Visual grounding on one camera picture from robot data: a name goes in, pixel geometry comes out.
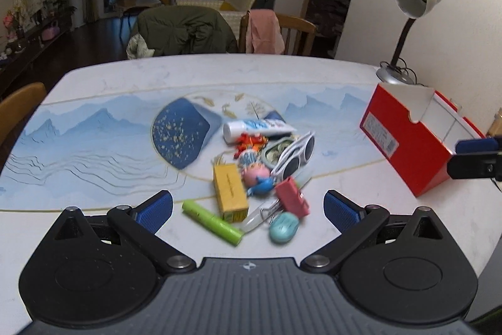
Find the desk lamp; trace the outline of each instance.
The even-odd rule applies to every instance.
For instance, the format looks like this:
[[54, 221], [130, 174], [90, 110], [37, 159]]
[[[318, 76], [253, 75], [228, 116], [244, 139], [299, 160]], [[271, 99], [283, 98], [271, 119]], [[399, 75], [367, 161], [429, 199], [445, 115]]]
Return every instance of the desk lamp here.
[[416, 84], [416, 77], [415, 81], [413, 81], [411, 77], [408, 76], [406, 68], [398, 67], [398, 60], [400, 58], [399, 55], [403, 49], [406, 36], [408, 35], [413, 23], [415, 23], [415, 20], [429, 13], [434, 5], [440, 1], [441, 0], [396, 0], [400, 10], [402, 10], [402, 12], [408, 17], [408, 20], [401, 32], [401, 36], [399, 37], [391, 62], [387, 63], [387, 65], [383, 67], [380, 67], [376, 71], [376, 75], [380, 80], [392, 84]]

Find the green jacket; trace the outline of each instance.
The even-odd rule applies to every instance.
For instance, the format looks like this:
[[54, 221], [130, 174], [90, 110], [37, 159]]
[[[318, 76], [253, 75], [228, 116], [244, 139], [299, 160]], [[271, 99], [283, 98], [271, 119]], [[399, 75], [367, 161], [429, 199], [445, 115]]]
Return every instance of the green jacket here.
[[131, 32], [145, 39], [154, 56], [237, 53], [237, 41], [217, 10], [159, 6], [141, 12]]

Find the wooden chair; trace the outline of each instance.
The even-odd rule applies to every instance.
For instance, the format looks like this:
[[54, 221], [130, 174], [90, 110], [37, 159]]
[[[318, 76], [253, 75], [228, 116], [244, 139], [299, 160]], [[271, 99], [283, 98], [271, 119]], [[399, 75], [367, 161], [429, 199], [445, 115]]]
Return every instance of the wooden chair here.
[[0, 145], [14, 127], [30, 114], [45, 98], [42, 83], [32, 83], [13, 92], [0, 102]]
[[[280, 13], [276, 13], [275, 15], [279, 21], [281, 32], [282, 30], [287, 29], [286, 41], [284, 43], [284, 54], [287, 55], [289, 52], [291, 30], [296, 30], [298, 31], [298, 35], [296, 36], [292, 56], [310, 56], [312, 45], [314, 43], [316, 26], [313, 23], [297, 16], [282, 15]], [[240, 20], [239, 53], [246, 53], [246, 33], [248, 31], [248, 22], [249, 14], [246, 14]]]

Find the sunglasses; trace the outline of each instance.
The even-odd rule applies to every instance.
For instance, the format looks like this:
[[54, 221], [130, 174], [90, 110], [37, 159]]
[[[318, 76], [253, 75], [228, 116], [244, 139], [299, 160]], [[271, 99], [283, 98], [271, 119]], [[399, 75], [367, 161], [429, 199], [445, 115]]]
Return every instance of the sunglasses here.
[[279, 157], [277, 165], [270, 172], [276, 183], [282, 182], [309, 162], [314, 150], [315, 132], [310, 131], [289, 145]]

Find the wooden floor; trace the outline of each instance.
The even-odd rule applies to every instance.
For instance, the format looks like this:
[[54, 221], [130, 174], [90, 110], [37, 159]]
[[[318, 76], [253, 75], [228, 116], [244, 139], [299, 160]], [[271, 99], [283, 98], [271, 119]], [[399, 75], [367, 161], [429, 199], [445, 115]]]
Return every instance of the wooden floor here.
[[84, 25], [61, 36], [50, 49], [42, 53], [33, 64], [9, 87], [6, 95], [34, 81], [41, 81], [49, 92], [69, 71], [96, 64], [126, 60], [129, 40], [127, 20], [119, 36], [118, 18], [102, 19]]

